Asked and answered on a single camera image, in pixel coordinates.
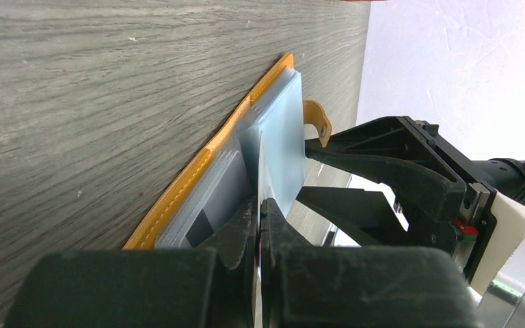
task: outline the white wall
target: white wall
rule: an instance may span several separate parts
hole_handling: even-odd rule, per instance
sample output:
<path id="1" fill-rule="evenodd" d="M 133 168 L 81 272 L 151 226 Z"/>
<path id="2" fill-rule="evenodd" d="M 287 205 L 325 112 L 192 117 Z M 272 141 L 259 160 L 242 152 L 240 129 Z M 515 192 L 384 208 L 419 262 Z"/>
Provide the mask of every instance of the white wall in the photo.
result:
<path id="1" fill-rule="evenodd" d="M 388 115 L 439 124 L 470 159 L 525 159 L 525 0 L 373 2 L 357 123 Z"/>

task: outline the wooden surface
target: wooden surface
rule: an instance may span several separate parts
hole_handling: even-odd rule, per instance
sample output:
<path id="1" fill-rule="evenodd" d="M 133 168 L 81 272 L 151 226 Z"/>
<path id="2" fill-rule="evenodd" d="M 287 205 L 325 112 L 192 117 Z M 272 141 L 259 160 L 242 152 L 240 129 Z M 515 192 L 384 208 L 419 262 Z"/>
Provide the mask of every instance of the wooden surface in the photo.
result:
<path id="1" fill-rule="evenodd" d="M 335 131 L 355 122 L 367 3 L 176 2 L 0 1 L 0 323 L 41 255 L 120 248 L 283 52 Z"/>

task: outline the red component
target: red component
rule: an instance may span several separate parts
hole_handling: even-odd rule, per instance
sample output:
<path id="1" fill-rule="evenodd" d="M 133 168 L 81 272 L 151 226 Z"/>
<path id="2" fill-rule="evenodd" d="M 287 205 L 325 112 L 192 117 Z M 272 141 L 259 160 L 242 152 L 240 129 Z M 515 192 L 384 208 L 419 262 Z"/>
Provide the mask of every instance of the red component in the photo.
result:
<path id="1" fill-rule="evenodd" d="M 456 219 L 456 226 L 464 236 L 478 236 L 478 230 L 473 225 L 464 225 L 460 219 Z"/>

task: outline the gray wood grain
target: gray wood grain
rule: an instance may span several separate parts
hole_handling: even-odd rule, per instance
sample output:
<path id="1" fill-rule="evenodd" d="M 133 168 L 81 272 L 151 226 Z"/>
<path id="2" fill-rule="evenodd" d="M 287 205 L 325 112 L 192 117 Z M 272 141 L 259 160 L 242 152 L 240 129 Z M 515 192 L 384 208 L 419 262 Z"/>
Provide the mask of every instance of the gray wood grain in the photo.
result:
<path id="1" fill-rule="evenodd" d="M 336 131 L 355 122 L 368 4 L 189 2 L 0 1 L 0 323 L 43 254 L 123 246 L 283 52 Z M 347 183 L 319 168 L 308 183 Z"/>

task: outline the orange stitching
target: orange stitching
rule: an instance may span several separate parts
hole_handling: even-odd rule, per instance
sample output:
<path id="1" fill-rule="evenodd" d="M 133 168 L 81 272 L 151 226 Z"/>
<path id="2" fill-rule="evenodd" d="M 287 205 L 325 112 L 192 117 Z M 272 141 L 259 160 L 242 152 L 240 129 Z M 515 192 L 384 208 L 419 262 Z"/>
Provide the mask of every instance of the orange stitching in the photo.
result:
<path id="1" fill-rule="evenodd" d="M 275 79 L 275 77 L 276 77 L 277 75 L 279 75 L 280 73 L 282 73 L 282 71 L 283 71 L 285 68 L 286 68 L 286 66 L 282 67 L 282 69 L 279 68 L 279 70 L 278 70 L 275 74 L 273 74 L 273 76 L 271 76 L 271 77 L 267 80 L 267 82 L 262 86 L 262 88 L 260 89 L 260 91 L 257 92 L 257 93 L 255 94 L 255 96 L 253 97 L 255 100 L 251 100 L 251 101 L 252 101 L 252 102 L 256 102 L 256 101 L 258 100 L 258 96 L 260 96 L 260 94 L 262 94 L 263 92 L 266 91 L 267 86 L 268 86 L 269 84 L 271 84 L 271 82 Z"/>
<path id="2" fill-rule="evenodd" d="M 194 173 L 192 174 L 192 176 L 186 181 L 186 183 L 182 186 L 182 188 L 180 188 L 180 190 L 178 190 L 178 193 L 176 194 L 176 196 L 174 196 L 174 199 L 170 202 L 170 204 L 168 204 L 168 206 L 166 206 L 166 209 L 164 210 L 164 213 L 162 213 L 162 215 L 160 215 L 160 218 L 156 220 L 156 222 L 154 222 L 154 224 L 152 225 L 152 227 L 150 228 L 150 231 L 148 231 L 146 233 L 146 237 L 144 237 L 144 240 L 142 241 L 142 243 L 140 244 L 140 247 L 143 247 L 145 244 L 146 244 L 146 241 L 148 241 L 148 238 L 150 237 L 150 234 L 152 233 L 152 231 L 154 230 L 154 228 L 158 225 L 158 223 L 161 222 L 162 218 L 164 218 L 164 215 L 166 214 L 166 212 L 168 211 L 168 209 L 170 209 L 170 207 L 172 206 L 172 204 L 176 201 L 176 199 L 178 199 L 178 197 L 180 196 L 180 194 L 184 191 L 184 189 L 186 189 L 186 186 L 188 186 L 188 182 L 190 180 L 192 180 L 192 178 L 194 178 L 194 176 L 198 173 L 198 171 L 200 171 L 200 169 L 202 169 L 202 167 L 204 166 L 204 164 L 206 164 L 206 160 L 208 159 L 208 157 L 206 157 L 204 160 L 202 160 L 202 163 L 200 164 L 200 166 L 194 171 Z"/>

